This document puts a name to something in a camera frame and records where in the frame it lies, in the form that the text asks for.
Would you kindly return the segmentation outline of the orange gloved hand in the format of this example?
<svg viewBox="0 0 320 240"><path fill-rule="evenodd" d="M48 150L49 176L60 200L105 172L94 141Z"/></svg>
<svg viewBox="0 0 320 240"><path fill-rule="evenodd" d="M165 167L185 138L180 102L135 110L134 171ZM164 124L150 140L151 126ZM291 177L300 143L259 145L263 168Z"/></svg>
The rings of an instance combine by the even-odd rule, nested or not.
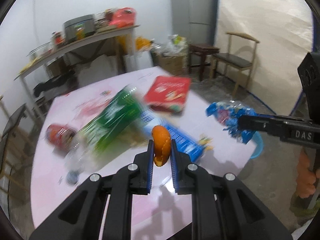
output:
<svg viewBox="0 0 320 240"><path fill-rule="evenodd" d="M315 182L316 179L319 178L319 171L314 173L309 170L309 166L310 159L306 155L304 149L302 149L298 159L298 176L296 179L296 195L300 198L308 198L316 191Z"/></svg>

